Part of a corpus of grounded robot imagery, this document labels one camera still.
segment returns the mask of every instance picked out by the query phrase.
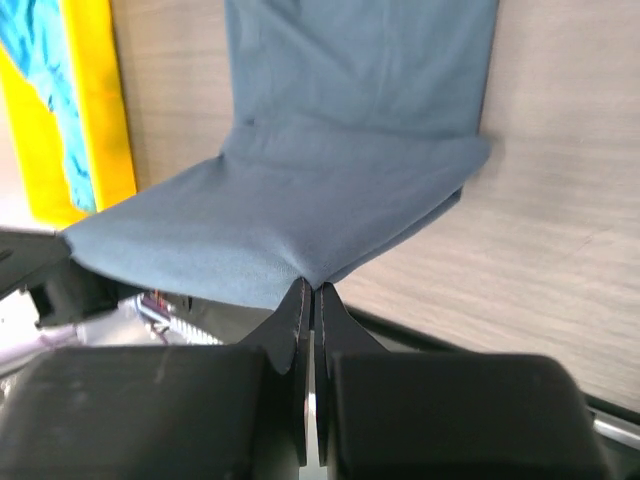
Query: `yellow box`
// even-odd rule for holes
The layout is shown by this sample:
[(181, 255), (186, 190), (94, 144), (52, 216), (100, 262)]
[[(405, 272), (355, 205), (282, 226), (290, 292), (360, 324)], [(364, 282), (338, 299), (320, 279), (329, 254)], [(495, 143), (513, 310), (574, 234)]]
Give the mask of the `yellow box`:
[[(136, 193), (109, 0), (60, 0), (98, 211)], [(2, 88), (29, 207), (64, 228), (86, 216), (69, 196), (55, 117), (0, 48)]]

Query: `blue cloth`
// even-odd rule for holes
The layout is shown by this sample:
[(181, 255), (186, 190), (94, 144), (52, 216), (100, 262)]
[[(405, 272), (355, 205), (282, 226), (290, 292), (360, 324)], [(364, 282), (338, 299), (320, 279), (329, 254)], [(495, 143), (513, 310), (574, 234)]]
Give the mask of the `blue cloth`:
[(495, 0), (228, 0), (222, 153), (64, 232), (86, 267), (274, 308), (433, 221), (489, 156), (476, 135)]
[(0, 2), (0, 40), (42, 102), (56, 116), (73, 205), (93, 213), (95, 199), (65, 38), (57, 0)]

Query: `cloth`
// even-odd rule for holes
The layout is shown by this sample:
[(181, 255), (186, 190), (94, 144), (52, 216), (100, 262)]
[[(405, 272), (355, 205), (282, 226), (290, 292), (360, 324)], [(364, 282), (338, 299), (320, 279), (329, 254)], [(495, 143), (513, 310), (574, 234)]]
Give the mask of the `cloth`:
[(222, 153), (64, 233), (138, 286), (274, 308), (451, 207), (477, 137), (495, 0), (227, 0)]
[(0, 41), (56, 116), (73, 205), (93, 213), (95, 199), (65, 38), (57, 0), (0, 2)]
[(222, 154), (71, 226), (80, 264), (135, 285), (274, 308), (338, 281), (455, 202), (489, 145), (236, 126)]

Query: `floor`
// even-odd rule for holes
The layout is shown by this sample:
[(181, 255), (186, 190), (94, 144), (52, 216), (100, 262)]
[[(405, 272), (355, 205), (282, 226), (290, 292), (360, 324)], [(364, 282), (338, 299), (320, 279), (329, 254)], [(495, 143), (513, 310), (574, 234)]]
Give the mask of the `floor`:
[[(214, 156), (231, 123), (222, 4), (112, 0), (143, 188)], [(589, 393), (640, 410), (638, 24), (637, 0), (502, 0), (489, 164), (341, 295), (467, 347), (551, 355)], [(0, 222), (16, 222), (4, 130)]]

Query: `light blue fabric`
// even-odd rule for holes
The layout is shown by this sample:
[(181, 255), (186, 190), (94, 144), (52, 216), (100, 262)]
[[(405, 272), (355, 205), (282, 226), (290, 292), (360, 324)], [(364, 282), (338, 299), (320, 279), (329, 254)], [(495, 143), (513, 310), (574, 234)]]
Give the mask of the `light blue fabric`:
[(476, 135), (494, 0), (227, 0), (222, 153), (64, 232), (142, 287), (274, 308), (451, 207)]
[(96, 210), (68, 49), (57, 0), (2, 0), (0, 40), (20, 72), (56, 116), (72, 203)]

